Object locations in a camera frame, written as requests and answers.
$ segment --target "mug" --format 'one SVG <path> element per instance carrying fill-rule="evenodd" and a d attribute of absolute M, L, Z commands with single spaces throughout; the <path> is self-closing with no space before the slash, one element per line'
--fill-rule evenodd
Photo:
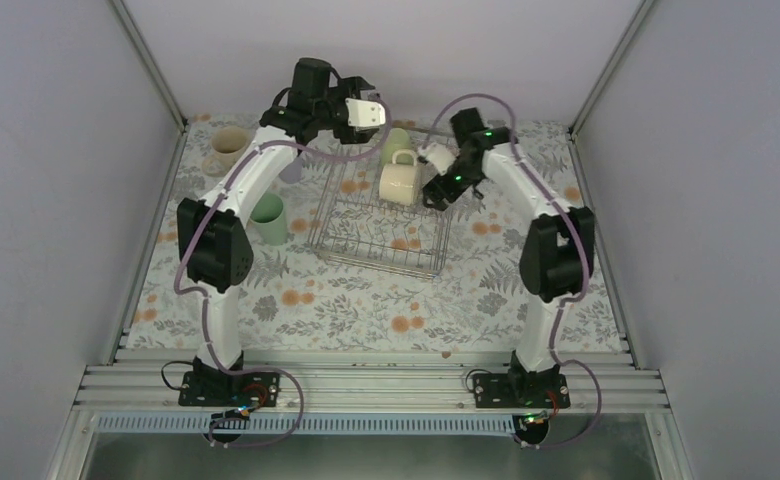
<path fill-rule="evenodd" d="M 284 212 L 284 201 L 278 195 L 264 193 L 249 218 L 267 245 L 278 246 L 287 241 L 287 215 Z"/>
<path fill-rule="evenodd" d="M 396 163 L 399 155 L 416 158 L 416 152 L 408 149 L 396 150 L 390 157 L 390 165 L 385 165 L 378 185 L 378 197 L 388 202 L 413 205 L 416 202 L 419 187 L 419 165 Z"/>
<path fill-rule="evenodd" d="M 384 146 L 381 147 L 381 166 L 385 166 L 391 162 L 393 154 L 399 150 L 407 150 L 412 153 L 410 156 L 406 154 L 405 157 L 397 159 L 394 163 L 404 165 L 416 164 L 416 152 L 412 151 L 411 136 L 408 132 L 402 128 L 393 128 L 390 130 L 390 134 L 387 135 L 387 141 L 384 142 Z"/>
<path fill-rule="evenodd" d="M 225 175 L 249 148 L 249 140 L 249 132 L 240 127 L 225 127 L 217 131 L 210 139 L 213 155 L 202 162 L 202 171 L 213 177 Z"/>

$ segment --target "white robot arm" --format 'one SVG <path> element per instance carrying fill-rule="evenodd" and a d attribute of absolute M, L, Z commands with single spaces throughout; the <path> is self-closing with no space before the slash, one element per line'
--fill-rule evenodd
<path fill-rule="evenodd" d="M 559 373 L 550 334 L 559 308 L 557 297 L 579 293 L 585 275 L 593 271 L 595 220 L 586 207 L 574 208 L 554 192 L 534 169 L 519 145 L 512 145 L 512 133 L 506 127 L 487 128 L 477 109 L 461 110 L 451 119 L 460 147 L 457 157 L 442 145 L 420 149 L 422 161 L 431 163 L 439 175 L 423 187 L 423 204 L 445 210 L 470 188 L 481 197 L 476 186 L 485 178 L 507 194 L 527 228 L 519 271 L 525 287 L 536 296 L 529 302 L 526 325 L 513 352 L 507 375 L 483 375 L 497 388 L 498 405 L 528 407 L 545 403 L 546 395 L 559 392 L 561 406 L 569 406 L 566 379 Z M 567 225 L 561 212 L 570 222 Z M 510 402 L 504 398 L 510 391 Z M 477 406 L 487 407 L 482 395 Z"/>
<path fill-rule="evenodd" d="M 331 75 L 337 85 L 329 86 Z M 320 130 L 332 130 L 343 144 L 366 143 L 386 122 L 379 101 L 363 100 L 374 87 L 361 77 L 341 78 L 325 61 L 302 58 L 292 87 L 283 90 L 261 120 L 261 128 L 235 167 L 199 200 L 185 198 L 178 206 L 178 248 L 181 266 L 196 286 L 176 292 L 202 293 L 199 298 L 205 343 L 185 377 L 179 404 L 228 406 L 238 402 L 244 379 L 220 370 L 241 370 L 242 348 L 237 330 L 239 289 L 249 274 L 254 254 L 245 225 L 261 196 L 299 154 L 298 146 Z M 278 102 L 288 94 L 287 105 Z"/>

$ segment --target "white wall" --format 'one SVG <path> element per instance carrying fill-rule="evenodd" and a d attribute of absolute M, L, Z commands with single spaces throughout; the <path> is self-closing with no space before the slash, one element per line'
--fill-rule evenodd
<path fill-rule="evenodd" d="M 362 75 L 404 116 L 486 91 L 524 118 L 569 123 L 640 1 L 126 3 L 185 114 L 266 109 L 314 56 Z"/>
<path fill-rule="evenodd" d="M 780 2 L 659 2 L 580 144 L 697 476 L 780 478 Z"/>
<path fill-rule="evenodd" d="M 0 479 L 45 475 L 176 136 L 107 2 L 0 1 Z"/>

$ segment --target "white cup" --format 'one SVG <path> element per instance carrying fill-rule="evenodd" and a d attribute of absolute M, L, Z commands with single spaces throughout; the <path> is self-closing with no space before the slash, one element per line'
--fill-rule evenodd
<path fill-rule="evenodd" d="M 396 163 L 399 155 L 410 155 L 416 158 L 416 152 L 408 149 L 393 152 L 391 163 L 384 166 L 381 172 L 381 183 L 378 185 L 378 196 L 382 200 L 402 205 L 413 205 L 416 202 L 419 186 L 419 165 L 402 165 Z"/>
<path fill-rule="evenodd" d="M 249 140 L 249 132 L 240 127 L 225 127 L 217 131 L 210 139 L 213 155 L 202 162 L 202 171 L 215 177 L 225 175 L 249 148 Z"/>

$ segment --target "metal dish rack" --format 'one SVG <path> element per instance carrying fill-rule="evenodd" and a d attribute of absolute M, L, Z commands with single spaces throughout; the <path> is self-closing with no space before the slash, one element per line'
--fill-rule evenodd
<path fill-rule="evenodd" d="M 409 131 L 415 145 L 422 143 L 423 133 Z M 432 138 L 454 148 L 451 137 Z M 419 168 L 421 189 L 437 172 L 429 165 Z M 425 208 L 421 194 L 411 206 L 380 199 L 381 170 L 378 154 L 331 167 L 312 222 L 310 245 L 326 261 L 434 278 L 446 263 L 451 207 L 445 212 Z"/>

